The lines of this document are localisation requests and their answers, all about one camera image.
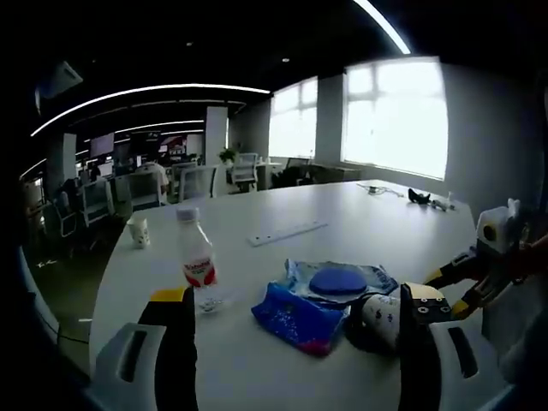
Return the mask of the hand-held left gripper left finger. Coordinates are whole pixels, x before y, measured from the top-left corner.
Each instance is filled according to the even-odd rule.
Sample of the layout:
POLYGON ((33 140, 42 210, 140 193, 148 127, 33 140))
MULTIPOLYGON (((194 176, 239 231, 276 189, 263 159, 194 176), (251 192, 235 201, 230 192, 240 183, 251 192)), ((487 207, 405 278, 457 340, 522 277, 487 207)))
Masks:
POLYGON ((136 323, 100 350, 95 402, 102 410, 196 410, 194 291, 154 293, 136 323))

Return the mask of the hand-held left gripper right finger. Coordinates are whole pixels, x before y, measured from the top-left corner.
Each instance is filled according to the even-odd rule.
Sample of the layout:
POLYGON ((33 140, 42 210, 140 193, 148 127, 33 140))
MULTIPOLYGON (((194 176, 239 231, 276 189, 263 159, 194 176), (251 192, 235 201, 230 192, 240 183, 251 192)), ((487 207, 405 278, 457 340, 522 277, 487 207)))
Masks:
POLYGON ((479 410, 502 391, 477 317, 453 319, 444 295, 424 284, 402 284, 400 301, 399 409, 479 410))

